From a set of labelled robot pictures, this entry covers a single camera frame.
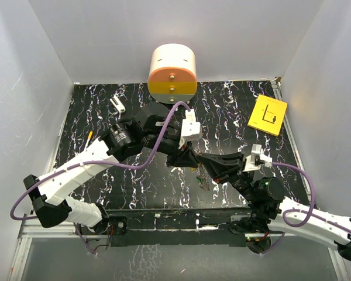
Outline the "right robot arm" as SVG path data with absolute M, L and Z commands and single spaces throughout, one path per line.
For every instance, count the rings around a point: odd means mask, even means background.
M 274 245 L 271 232 L 294 234 L 327 246 L 351 261 L 351 217 L 329 214 L 315 209 L 315 197 L 309 205 L 285 196 L 285 188 L 276 177 L 254 180 L 254 172 L 275 163 L 264 154 L 260 145 L 253 145 L 250 155 L 237 152 L 229 155 L 199 153 L 197 156 L 212 180 L 230 183 L 249 204 L 248 217 L 232 220 L 228 229 L 233 234 L 257 232 L 261 238 L 248 238 L 247 247 L 264 254 Z

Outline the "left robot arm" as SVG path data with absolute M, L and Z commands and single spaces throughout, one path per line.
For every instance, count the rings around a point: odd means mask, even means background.
M 157 152 L 167 155 L 168 166 L 198 167 L 191 144 L 201 138 L 201 124 L 195 111 L 186 109 L 180 127 L 170 125 L 176 109 L 185 105 L 177 102 L 168 109 L 151 102 L 135 116 L 111 125 L 86 150 L 55 171 L 40 177 L 26 177 L 23 182 L 42 227 L 72 222 L 97 234 L 104 233 L 109 227 L 109 215 L 103 206 L 76 200 L 70 194 L 109 167 L 142 169 Z

